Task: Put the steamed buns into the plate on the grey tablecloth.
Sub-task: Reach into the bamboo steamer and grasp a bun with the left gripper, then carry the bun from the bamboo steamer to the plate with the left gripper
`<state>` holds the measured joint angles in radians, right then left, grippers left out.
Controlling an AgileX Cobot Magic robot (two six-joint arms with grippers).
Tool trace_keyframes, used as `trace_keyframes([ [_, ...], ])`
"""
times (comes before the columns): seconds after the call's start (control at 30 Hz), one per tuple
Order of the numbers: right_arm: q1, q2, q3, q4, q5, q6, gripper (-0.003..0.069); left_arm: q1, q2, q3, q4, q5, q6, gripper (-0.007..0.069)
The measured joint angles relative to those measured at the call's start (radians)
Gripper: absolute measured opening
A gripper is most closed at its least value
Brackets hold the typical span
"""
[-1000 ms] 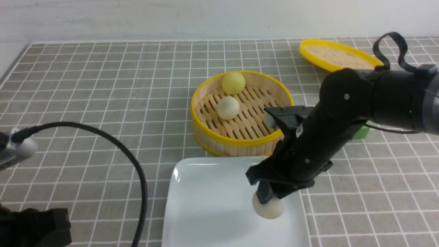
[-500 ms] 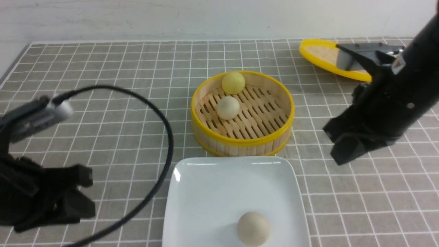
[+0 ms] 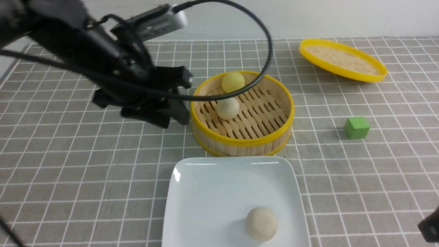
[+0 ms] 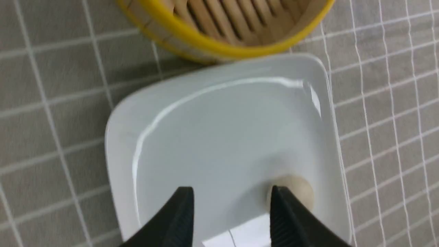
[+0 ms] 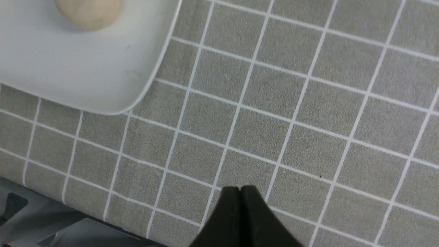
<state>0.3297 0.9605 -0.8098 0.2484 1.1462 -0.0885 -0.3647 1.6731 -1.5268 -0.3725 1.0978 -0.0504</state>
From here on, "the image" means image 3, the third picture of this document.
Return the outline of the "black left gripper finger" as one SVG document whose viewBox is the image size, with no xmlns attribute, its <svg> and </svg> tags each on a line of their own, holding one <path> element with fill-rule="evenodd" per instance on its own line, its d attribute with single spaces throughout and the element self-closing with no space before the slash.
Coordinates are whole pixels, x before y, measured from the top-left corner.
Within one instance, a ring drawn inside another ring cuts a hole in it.
<svg viewBox="0 0 439 247">
<path fill-rule="evenodd" d="M 164 129 L 169 127 L 171 119 L 181 125 L 188 125 L 191 119 L 191 114 L 182 100 L 166 98 L 142 101 L 134 106 L 124 106 L 121 116 L 148 122 Z"/>
</svg>

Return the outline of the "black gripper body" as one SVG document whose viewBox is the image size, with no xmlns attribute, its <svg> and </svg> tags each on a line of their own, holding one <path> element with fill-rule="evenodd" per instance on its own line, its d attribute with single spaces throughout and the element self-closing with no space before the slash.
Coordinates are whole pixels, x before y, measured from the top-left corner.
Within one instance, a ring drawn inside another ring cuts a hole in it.
<svg viewBox="0 0 439 247">
<path fill-rule="evenodd" d="M 83 68 L 122 80 L 121 84 L 114 84 L 103 78 L 90 77 L 99 87 L 92 101 L 100 108 L 109 105 L 139 108 L 154 100 L 135 89 L 135 86 L 147 86 L 154 68 L 145 47 L 135 44 L 132 36 L 114 40 L 99 24 L 86 24 L 83 28 Z"/>
</svg>

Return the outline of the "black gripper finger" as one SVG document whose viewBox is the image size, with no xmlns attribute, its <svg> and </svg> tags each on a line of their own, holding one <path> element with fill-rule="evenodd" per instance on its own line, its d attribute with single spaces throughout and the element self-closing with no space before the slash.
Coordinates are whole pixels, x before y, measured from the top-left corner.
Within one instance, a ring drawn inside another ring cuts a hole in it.
<svg viewBox="0 0 439 247">
<path fill-rule="evenodd" d="M 192 74 L 185 66 L 156 66 L 149 70 L 147 86 L 158 90 L 171 90 L 179 86 L 189 89 L 192 86 Z"/>
</svg>

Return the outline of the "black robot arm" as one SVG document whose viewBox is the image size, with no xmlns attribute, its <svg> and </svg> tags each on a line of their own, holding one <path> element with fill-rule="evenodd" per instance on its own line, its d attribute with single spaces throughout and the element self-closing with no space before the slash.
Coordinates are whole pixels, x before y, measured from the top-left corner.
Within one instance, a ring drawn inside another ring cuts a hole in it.
<svg viewBox="0 0 439 247">
<path fill-rule="evenodd" d="M 2 0 L 1 45 L 27 36 L 68 65 L 89 69 L 111 79 L 87 78 L 98 89 L 92 101 L 100 108 L 116 106 L 121 116 L 168 128 L 171 119 L 188 125 L 191 114 L 181 99 L 144 94 L 134 89 L 153 89 L 179 96 L 179 87 L 191 87 L 185 66 L 157 66 L 134 25 L 120 17 L 113 39 L 81 0 Z"/>
</svg>

